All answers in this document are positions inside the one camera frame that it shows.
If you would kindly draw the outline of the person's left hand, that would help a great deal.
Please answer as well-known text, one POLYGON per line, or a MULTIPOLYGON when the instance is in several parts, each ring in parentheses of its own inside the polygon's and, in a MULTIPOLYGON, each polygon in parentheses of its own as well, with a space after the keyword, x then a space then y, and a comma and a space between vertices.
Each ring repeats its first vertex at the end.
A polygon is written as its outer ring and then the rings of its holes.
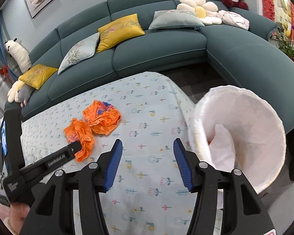
POLYGON ((7 229, 14 235, 18 235, 24 225, 30 207, 24 203, 11 203, 9 215, 3 220, 7 229))

